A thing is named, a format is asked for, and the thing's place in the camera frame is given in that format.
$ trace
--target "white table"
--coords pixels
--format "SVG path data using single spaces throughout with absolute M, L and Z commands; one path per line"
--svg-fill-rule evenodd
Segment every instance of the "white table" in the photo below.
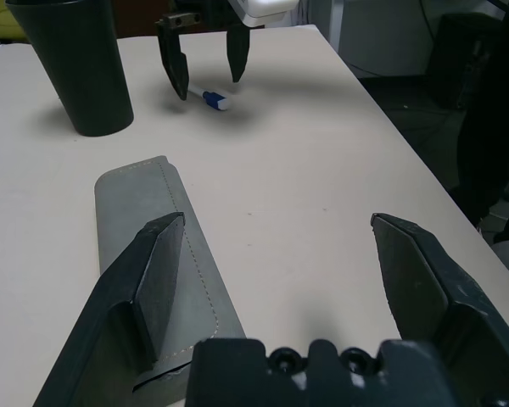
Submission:
M 509 273 L 316 31 L 254 31 L 233 86 L 222 33 L 182 38 L 191 79 L 230 95 L 181 102 L 156 38 L 120 41 L 136 118 L 77 135 L 31 47 L 0 48 L 0 407 L 31 405 L 98 279 L 93 186 L 166 155 L 181 174 L 249 337 L 305 354 L 324 337 L 374 353 L 398 337 L 373 212 L 415 221 L 509 324 Z

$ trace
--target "black cup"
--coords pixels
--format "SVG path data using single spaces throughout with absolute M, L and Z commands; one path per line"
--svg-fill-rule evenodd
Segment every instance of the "black cup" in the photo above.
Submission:
M 105 136 L 134 113 L 109 0 L 7 0 L 75 129 Z

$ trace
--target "white marker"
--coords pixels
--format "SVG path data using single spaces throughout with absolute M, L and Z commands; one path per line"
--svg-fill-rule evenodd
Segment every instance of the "white marker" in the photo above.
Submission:
M 200 96 L 213 109 L 216 110 L 230 109 L 230 101 L 218 93 L 206 91 L 205 89 L 193 85 L 192 83 L 188 84 L 188 91 L 194 93 L 195 95 Z

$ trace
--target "gray felt case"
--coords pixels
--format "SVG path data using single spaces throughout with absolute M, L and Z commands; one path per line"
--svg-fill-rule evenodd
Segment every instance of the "gray felt case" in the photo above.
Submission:
M 176 296 L 162 356 L 152 371 L 139 377 L 138 383 L 156 376 L 159 379 L 135 392 L 142 396 L 149 390 L 154 393 L 151 387 L 158 387 L 156 393 L 166 394 L 155 396 L 159 399 L 155 403 L 166 405 L 163 402 L 184 396 L 188 368 L 179 368 L 191 361 L 196 342 L 209 337 L 244 337 L 243 329 L 179 173 L 166 157 L 107 172 L 98 179 L 94 193 L 102 273 L 145 223 L 170 212 L 185 214 Z

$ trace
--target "yellow object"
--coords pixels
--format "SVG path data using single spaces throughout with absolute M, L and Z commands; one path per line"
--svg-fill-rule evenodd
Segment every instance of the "yellow object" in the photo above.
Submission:
M 0 39 L 25 40 L 26 36 L 14 16 L 6 8 L 4 0 L 0 0 Z

